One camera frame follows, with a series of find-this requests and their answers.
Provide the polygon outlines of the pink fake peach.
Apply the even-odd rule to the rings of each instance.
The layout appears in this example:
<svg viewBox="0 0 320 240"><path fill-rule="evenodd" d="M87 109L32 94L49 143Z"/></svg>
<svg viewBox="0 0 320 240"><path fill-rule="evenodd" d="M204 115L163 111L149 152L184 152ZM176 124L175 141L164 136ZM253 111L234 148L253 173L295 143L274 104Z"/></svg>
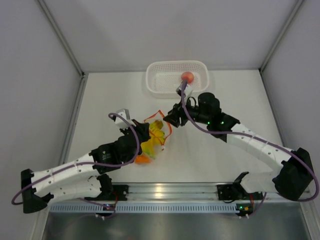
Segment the pink fake peach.
<svg viewBox="0 0 320 240"><path fill-rule="evenodd" d="M181 75L181 80L186 81L189 85L193 83L195 76L192 72L186 71Z"/></svg>

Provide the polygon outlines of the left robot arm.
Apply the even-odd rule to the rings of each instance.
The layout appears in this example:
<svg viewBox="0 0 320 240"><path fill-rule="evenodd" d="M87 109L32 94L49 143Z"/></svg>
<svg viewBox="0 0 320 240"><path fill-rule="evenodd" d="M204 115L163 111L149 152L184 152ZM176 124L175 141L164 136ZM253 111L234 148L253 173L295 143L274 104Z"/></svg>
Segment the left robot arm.
<svg viewBox="0 0 320 240"><path fill-rule="evenodd" d="M20 173L23 213L31 214L57 202L77 198L107 200L114 191L108 172L131 164L142 154L141 144L150 139L149 123L132 120L116 141L100 145L69 163Z"/></svg>

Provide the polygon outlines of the clear zip top bag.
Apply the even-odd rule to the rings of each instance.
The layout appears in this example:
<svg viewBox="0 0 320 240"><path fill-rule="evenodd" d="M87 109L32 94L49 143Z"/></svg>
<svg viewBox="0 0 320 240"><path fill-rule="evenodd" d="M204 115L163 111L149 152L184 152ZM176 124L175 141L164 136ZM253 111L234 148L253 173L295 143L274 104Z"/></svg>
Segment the clear zip top bag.
<svg viewBox="0 0 320 240"><path fill-rule="evenodd" d="M147 117L143 122L149 124L150 139L140 146L142 154L138 155L134 163L138 165L150 164L164 149L166 140L172 134L172 126L164 121L165 115L161 110Z"/></svg>

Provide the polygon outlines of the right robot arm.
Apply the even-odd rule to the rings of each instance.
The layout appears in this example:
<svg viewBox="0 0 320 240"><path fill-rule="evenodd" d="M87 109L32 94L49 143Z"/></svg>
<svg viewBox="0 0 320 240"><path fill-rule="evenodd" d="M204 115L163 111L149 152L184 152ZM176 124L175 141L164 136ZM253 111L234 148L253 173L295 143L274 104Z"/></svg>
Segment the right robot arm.
<svg viewBox="0 0 320 240"><path fill-rule="evenodd" d="M210 134L256 157L271 168L269 172L245 171L233 182L233 192L240 199L251 193L278 193L285 199L300 201L303 192L314 179L310 154L303 148L293 150L265 140L224 112L220 101L210 92L198 96L198 103L174 104L163 118L178 128L187 122L205 124Z"/></svg>

